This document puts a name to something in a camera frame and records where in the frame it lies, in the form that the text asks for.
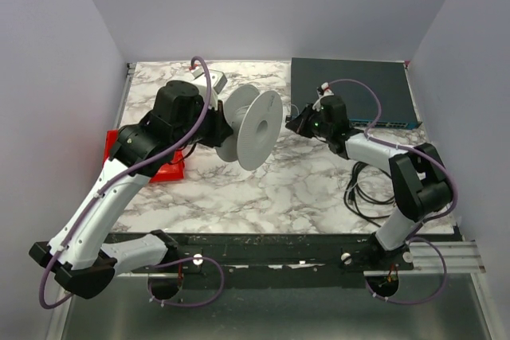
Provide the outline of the white cable spool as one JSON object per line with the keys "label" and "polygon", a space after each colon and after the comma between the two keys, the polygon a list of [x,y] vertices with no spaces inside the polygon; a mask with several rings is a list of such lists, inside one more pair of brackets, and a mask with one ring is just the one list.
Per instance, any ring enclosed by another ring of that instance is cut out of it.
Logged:
{"label": "white cable spool", "polygon": [[283,121],[283,105],[275,91],[260,92],[244,84],[224,102],[226,122],[233,134],[216,149],[225,162],[238,162],[244,170],[255,170],[271,154]]}

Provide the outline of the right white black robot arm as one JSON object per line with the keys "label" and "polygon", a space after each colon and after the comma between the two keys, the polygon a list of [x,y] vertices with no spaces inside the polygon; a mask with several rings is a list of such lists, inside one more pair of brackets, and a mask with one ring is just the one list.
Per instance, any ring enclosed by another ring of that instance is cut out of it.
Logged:
{"label": "right white black robot arm", "polygon": [[333,154],[390,176],[396,207],[368,242],[366,253],[374,261],[401,248],[431,213],[457,203],[456,186],[433,145],[400,146],[353,127],[339,96],[325,96],[307,105],[285,127],[305,138],[322,139]]}

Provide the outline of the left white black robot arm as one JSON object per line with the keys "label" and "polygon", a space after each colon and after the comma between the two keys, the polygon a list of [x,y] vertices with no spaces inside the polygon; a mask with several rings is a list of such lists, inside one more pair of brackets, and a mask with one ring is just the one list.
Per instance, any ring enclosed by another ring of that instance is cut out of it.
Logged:
{"label": "left white black robot arm", "polygon": [[29,255],[54,275],[67,292],[91,299],[119,274],[139,268],[168,268],[183,255],[160,230],[138,239],[107,244],[105,239],[134,196],[187,144],[219,146],[232,130],[212,86],[171,80],[153,108],[118,131],[108,159],[80,208],[51,240],[33,244]]}

